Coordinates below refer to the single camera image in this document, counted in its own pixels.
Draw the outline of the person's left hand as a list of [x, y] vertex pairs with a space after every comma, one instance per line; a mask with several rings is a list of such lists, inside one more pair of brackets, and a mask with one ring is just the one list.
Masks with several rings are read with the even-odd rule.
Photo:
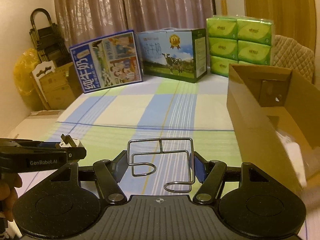
[[6, 219], [10, 222], [14, 221], [14, 215], [12, 213], [13, 205], [15, 204], [18, 195], [16, 188], [22, 187], [22, 179], [19, 174], [14, 173], [13, 187], [10, 188], [9, 185], [1, 180], [1, 204], [3, 213]]

